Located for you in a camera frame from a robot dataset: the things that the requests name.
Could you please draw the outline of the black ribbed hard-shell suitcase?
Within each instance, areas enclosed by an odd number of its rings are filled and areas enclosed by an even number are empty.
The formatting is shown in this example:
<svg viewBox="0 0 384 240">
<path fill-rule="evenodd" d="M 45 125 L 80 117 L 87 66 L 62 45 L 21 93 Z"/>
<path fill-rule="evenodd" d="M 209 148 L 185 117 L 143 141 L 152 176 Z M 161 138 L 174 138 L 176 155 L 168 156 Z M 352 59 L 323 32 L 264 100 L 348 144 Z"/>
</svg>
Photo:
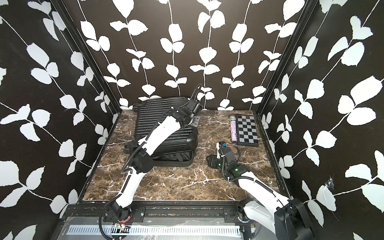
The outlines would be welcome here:
<svg viewBox="0 0 384 240">
<path fill-rule="evenodd" d="M 197 99 L 172 97 L 135 104 L 137 113 L 134 140 L 125 146 L 127 164 L 138 171 L 152 167 L 188 167 L 198 145 Z"/>
</svg>

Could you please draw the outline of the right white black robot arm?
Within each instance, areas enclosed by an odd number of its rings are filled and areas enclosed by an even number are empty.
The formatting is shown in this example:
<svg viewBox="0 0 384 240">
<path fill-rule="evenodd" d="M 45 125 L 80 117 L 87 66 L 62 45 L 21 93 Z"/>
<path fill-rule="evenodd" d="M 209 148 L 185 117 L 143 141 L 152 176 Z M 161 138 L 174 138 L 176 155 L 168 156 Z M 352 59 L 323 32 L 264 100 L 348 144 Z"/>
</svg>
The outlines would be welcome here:
<svg viewBox="0 0 384 240">
<path fill-rule="evenodd" d="M 314 240 L 313 224 L 304 204 L 289 199 L 268 187 L 250 169 L 240 165 L 228 147 L 219 147 L 207 157 L 208 166 L 221 171 L 223 178 L 253 196 L 242 206 L 242 216 L 260 223 L 278 240 Z"/>
</svg>

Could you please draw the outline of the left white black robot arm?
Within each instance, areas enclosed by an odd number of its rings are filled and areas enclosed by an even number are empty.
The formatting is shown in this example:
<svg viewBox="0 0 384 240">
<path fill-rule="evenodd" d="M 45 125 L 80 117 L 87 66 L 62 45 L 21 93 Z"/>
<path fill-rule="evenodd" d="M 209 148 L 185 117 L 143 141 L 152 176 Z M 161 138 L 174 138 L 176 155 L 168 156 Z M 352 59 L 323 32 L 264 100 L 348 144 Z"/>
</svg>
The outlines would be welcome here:
<svg viewBox="0 0 384 240">
<path fill-rule="evenodd" d="M 145 137 L 129 143 L 130 156 L 121 170 L 127 177 L 119 194 L 104 206 L 101 212 L 104 221 L 124 224 L 130 220 L 135 192 L 143 177 L 155 165 L 152 154 L 170 135 L 193 123 L 201 109 L 200 101 L 195 99 L 190 99 L 180 107 L 170 107 L 158 117 Z"/>
</svg>

